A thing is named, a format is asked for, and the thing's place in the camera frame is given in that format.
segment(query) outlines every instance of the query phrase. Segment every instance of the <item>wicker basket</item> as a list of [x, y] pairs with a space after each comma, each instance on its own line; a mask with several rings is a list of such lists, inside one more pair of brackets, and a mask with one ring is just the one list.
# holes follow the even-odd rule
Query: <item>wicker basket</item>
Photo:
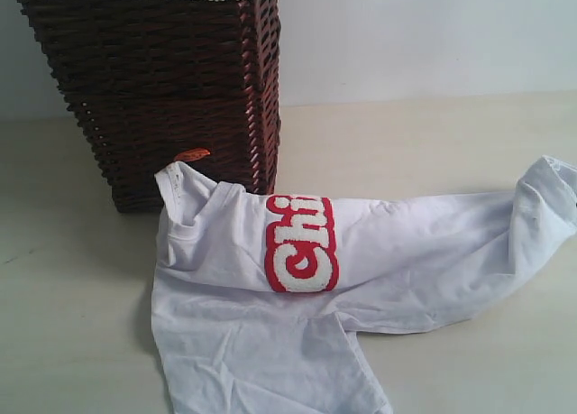
[[20, 0], [120, 212], [161, 207], [153, 174], [195, 169], [271, 193], [279, 145], [277, 0]]

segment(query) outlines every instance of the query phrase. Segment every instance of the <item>table surface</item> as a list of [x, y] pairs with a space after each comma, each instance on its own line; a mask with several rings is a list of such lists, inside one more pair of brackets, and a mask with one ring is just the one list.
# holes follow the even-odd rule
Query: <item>table surface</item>
[[[544, 153], [577, 164], [577, 93], [290, 107], [282, 117], [278, 192], [510, 189]], [[0, 412], [170, 413], [150, 328], [157, 217], [116, 214], [73, 120], [0, 133]], [[473, 321], [361, 336], [395, 412], [577, 412], [576, 258], [573, 240]]]

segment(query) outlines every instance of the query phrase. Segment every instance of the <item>white t-shirt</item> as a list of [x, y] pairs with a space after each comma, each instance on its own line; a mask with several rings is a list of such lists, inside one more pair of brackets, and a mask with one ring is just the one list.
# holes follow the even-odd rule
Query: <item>white t-shirt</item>
[[511, 192], [385, 202], [171, 164], [152, 324], [175, 412], [392, 412], [355, 333], [430, 331], [519, 288], [576, 232], [576, 172], [544, 157]]

